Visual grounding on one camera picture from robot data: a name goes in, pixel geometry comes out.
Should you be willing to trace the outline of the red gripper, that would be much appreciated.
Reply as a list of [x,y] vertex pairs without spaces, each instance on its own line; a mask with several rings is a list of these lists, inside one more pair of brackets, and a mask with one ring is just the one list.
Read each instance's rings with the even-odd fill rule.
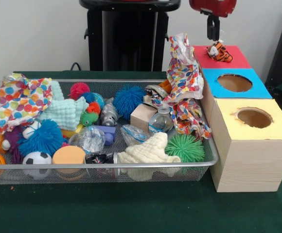
[[219,17],[227,17],[232,14],[236,0],[189,0],[189,4],[192,9],[208,15],[207,38],[218,41],[220,37]]

